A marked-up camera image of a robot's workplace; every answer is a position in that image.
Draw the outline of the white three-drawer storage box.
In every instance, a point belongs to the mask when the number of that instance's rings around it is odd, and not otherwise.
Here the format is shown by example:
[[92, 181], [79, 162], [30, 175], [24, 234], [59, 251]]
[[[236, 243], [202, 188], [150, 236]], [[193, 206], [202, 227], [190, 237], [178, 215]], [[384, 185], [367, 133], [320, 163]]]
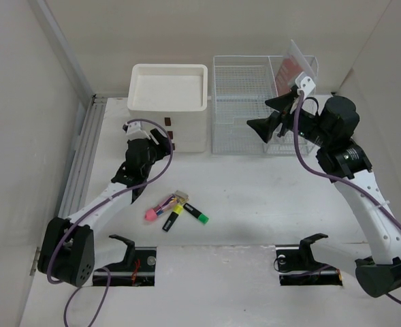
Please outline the white three-drawer storage box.
[[208, 68], [202, 64], [137, 64], [127, 98], [130, 117], [164, 127], [176, 152], [207, 145]]

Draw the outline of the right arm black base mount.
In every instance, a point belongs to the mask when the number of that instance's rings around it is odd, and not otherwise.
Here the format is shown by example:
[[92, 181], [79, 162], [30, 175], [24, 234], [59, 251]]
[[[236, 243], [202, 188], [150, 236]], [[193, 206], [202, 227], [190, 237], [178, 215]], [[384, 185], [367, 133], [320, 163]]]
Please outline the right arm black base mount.
[[298, 244], [276, 245], [274, 270], [279, 274], [280, 286], [343, 286], [340, 271], [317, 262], [311, 245], [328, 235], [318, 233], [303, 238]]

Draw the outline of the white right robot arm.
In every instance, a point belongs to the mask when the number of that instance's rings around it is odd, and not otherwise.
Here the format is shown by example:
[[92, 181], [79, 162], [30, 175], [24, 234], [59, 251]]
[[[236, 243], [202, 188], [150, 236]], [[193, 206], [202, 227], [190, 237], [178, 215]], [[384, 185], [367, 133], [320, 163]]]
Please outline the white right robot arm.
[[307, 100], [303, 90], [266, 100], [271, 114], [246, 123], [267, 143], [274, 134], [293, 134], [293, 142], [303, 138], [319, 147], [316, 158], [320, 171], [295, 154], [302, 167], [315, 176], [326, 178], [342, 194], [360, 225], [370, 248], [366, 258], [351, 260], [355, 275], [367, 295], [391, 296], [401, 288], [401, 223], [394, 217], [376, 183], [372, 164], [353, 134], [360, 117], [348, 98], [334, 95], [324, 107], [311, 114], [303, 109]]

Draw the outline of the red booklet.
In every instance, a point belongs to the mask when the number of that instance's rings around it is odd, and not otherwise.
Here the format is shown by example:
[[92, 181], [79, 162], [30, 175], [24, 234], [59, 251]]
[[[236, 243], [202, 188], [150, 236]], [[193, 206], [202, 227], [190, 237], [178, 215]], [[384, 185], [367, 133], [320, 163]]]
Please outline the red booklet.
[[286, 54], [274, 74], [278, 96], [289, 92], [295, 85], [295, 78], [306, 72], [317, 83], [319, 64], [315, 56], [303, 55], [297, 44], [291, 40]]

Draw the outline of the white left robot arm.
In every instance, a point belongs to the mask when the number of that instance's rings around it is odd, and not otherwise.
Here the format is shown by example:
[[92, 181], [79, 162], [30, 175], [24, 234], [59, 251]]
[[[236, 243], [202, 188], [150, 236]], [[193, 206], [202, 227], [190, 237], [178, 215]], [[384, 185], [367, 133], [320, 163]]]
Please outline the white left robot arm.
[[38, 271], [46, 275], [49, 283], [82, 287], [95, 270], [110, 265], [119, 270], [133, 266], [132, 240], [112, 234], [109, 245], [98, 245], [96, 238], [121, 210], [139, 198], [147, 185], [157, 180], [149, 177], [154, 164], [173, 158], [172, 139], [165, 128], [154, 123], [150, 131], [145, 131], [144, 122], [134, 119], [125, 123], [125, 160], [108, 186], [76, 213], [49, 221], [37, 263]]

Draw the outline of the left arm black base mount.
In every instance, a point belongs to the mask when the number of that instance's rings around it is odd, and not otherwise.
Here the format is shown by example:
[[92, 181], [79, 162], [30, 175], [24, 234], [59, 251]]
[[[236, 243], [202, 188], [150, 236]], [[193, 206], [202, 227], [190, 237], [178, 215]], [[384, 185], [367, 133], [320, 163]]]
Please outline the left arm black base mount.
[[95, 265], [87, 281], [92, 286], [152, 287], [155, 285], [157, 249], [112, 234], [97, 243]]

